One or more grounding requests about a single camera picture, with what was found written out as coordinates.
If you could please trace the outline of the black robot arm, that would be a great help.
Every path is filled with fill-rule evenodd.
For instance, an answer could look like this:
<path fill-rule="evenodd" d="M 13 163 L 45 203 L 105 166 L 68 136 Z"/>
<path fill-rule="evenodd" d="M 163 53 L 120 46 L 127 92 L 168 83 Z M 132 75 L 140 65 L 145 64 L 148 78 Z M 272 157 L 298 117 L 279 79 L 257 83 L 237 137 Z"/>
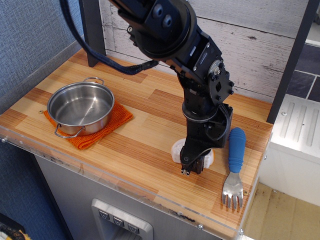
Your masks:
<path fill-rule="evenodd" d="M 210 150 L 223 148 L 233 108 L 225 99 L 233 82 L 222 53 L 201 30 L 186 0 L 114 0 L 129 25 L 131 41 L 152 60 L 167 64 L 183 88 L 187 136 L 180 151 L 181 172 L 200 174 Z"/>

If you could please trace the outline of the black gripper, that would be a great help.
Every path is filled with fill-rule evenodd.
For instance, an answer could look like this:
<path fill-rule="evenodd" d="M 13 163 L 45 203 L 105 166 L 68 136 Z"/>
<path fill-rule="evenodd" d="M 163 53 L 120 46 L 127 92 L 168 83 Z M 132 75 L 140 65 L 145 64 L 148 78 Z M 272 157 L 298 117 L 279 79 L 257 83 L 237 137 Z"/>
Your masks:
<path fill-rule="evenodd" d="M 197 175 L 204 169 L 205 157 L 210 149 L 225 146 L 233 117 L 233 108 L 222 103 L 205 109 L 192 109 L 185 102 L 182 112 L 186 118 L 187 135 L 180 152 L 181 173 Z"/>

